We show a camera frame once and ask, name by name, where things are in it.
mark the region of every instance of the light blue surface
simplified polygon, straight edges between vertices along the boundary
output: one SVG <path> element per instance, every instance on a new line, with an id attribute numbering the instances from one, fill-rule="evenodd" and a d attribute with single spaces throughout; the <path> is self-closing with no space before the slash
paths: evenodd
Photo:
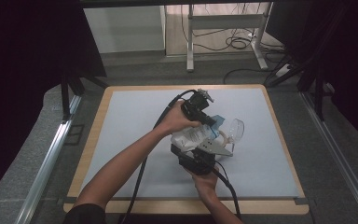
<path id="1" fill-rule="evenodd" d="M 165 106 L 181 92 L 115 91 L 82 188 L 119 151 L 149 132 Z M 227 133 L 233 119 L 245 124 L 234 156 L 218 159 L 238 197 L 297 197 L 296 183 L 262 90 L 210 90 L 209 94 L 214 103 L 204 112 L 226 119 L 221 131 Z M 178 164 L 170 146 L 170 137 L 166 137 L 150 154 L 138 197 L 198 197 L 190 175 Z M 116 197 L 132 195 L 137 175 L 135 171 Z M 231 197 L 221 181 L 216 191 L 219 197 Z"/>

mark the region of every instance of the metal frame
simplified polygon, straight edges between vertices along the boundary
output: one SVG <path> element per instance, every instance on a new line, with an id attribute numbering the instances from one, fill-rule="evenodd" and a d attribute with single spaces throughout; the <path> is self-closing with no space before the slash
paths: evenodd
<path id="1" fill-rule="evenodd" d="M 46 184 L 48 183 L 48 179 L 50 174 L 54 168 L 55 162 L 60 154 L 63 142 L 65 140 L 66 135 L 68 134 L 69 128 L 72 124 L 73 116 L 77 110 L 77 107 L 80 103 L 81 97 L 75 96 L 72 99 L 70 105 L 70 117 L 66 122 L 60 124 L 58 131 L 48 149 L 48 154 L 46 155 L 39 172 L 34 179 L 34 183 L 28 192 L 28 195 L 22 204 L 19 215 L 16 218 L 14 223 L 22 224 L 22 223 L 30 223 L 32 216 L 34 215 L 34 210 L 36 209 L 40 197 L 42 196 L 43 191 L 45 190 Z"/>
<path id="2" fill-rule="evenodd" d="M 256 39 L 251 43 L 251 46 L 260 68 L 262 70 L 269 69 L 261 54 L 260 43 L 266 29 L 271 5 L 272 3 L 268 2 L 263 14 L 215 16 L 194 16 L 193 5 L 188 5 L 187 72 L 194 71 L 193 30 L 207 29 L 257 28 Z"/>
<path id="3" fill-rule="evenodd" d="M 350 188 L 356 202 L 358 202 L 358 178 L 356 174 L 353 172 L 351 166 L 348 164 L 347 160 L 345 159 L 345 156 L 342 154 L 341 149 L 339 148 L 339 145 L 337 144 L 333 135 L 328 130 L 326 124 L 319 119 L 318 115 L 313 110 L 314 106 L 310 94 L 307 92 L 301 92 L 300 96 L 306 104 L 306 107 L 318 131 L 320 132 L 322 138 L 327 144 L 327 147 L 334 161 L 336 162 L 339 171 L 347 182 L 347 185 Z"/>

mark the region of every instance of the sleeve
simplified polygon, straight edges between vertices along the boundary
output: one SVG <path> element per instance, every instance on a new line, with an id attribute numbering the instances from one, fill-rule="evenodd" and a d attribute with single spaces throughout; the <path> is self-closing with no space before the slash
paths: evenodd
<path id="1" fill-rule="evenodd" d="M 81 204 L 66 214 L 63 224 L 106 224 L 105 212 L 97 204 Z"/>

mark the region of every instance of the forearm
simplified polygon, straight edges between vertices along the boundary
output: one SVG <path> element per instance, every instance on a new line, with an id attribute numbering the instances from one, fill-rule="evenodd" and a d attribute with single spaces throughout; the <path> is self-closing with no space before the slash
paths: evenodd
<path id="1" fill-rule="evenodd" d="M 95 203 L 105 208 L 139 164 L 166 135 L 165 130 L 156 128 L 118 153 L 83 188 L 75 206 L 82 203 Z"/>
<path id="2" fill-rule="evenodd" d="M 217 224 L 242 224 L 242 222 L 217 198 L 216 194 L 201 199 Z"/>

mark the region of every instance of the gray floor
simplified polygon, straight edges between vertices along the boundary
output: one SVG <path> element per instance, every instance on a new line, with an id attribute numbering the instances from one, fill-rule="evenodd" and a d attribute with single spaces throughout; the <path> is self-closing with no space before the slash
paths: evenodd
<path id="1" fill-rule="evenodd" d="M 223 84 L 223 76 L 230 70 L 258 69 L 252 53 L 196 57 L 194 73 L 186 71 L 184 57 L 165 58 L 158 54 L 135 57 L 128 54 L 120 59 L 104 55 L 103 61 L 108 77 L 102 79 L 118 86 Z M 227 84 L 262 83 L 266 75 L 240 71 L 231 74 Z M 298 77 L 293 77 L 276 88 L 268 89 L 268 95 L 309 200 L 311 213 L 305 216 L 244 215 L 243 219 L 245 223 L 358 223 L 358 204 L 296 91 L 297 80 Z M 103 95 L 100 87 L 87 80 L 83 83 L 86 92 L 75 115 L 71 135 L 62 148 L 32 223 L 60 223 L 65 215 L 63 200 Z M 324 115 L 325 123 L 358 175 L 358 132 L 328 98 L 324 99 Z M 46 93 L 38 122 L 0 182 L 0 223 L 12 223 L 19 214 L 61 118 L 61 93 L 60 87 L 56 87 Z M 108 216 L 108 220 L 108 223 L 116 223 L 117 216 Z M 167 222 L 163 218 L 150 220 Z"/>

